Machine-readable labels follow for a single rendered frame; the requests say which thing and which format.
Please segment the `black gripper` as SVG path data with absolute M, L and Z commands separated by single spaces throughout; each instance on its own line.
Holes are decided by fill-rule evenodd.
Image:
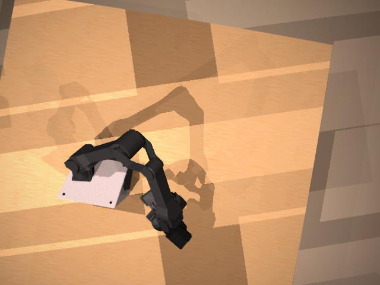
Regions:
M 141 200 L 143 201 L 143 203 L 148 207 L 152 209 L 156 209 L 156 202 L 154 200 L 154 197 L 153 197 L 153 194 L 151 192 L 151 190 L 149 190 L 148 192 L 146 192 L 142 197 L 141 197 Z M 181 221 L 180 222 L 180 225 L 183 226 L 185 229 L 187 229 L 187 225 Z

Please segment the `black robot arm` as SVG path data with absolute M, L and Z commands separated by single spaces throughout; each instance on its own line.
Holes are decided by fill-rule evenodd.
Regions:
M 146 150 L 149 161 L 143 165 L 130 159 L 142 148 Z M 93 147 L 84 144 L 64 163 L 72 171 L 72 181 L 91 182 L 94 166 L 103 160 L 115 158 L 127 169 L 135 170 L 147 179 L 156 209 L 152 209 L 146 218 L 157 231 L 163 231 L 166 237 L 179 249 L 191 239 L 191 234 L 180 225 L 186 201 L 176 192 L 171 192 L 163 162 L 154 152 L 154 148 L 140 132 L 130 129 L 117 140 Z

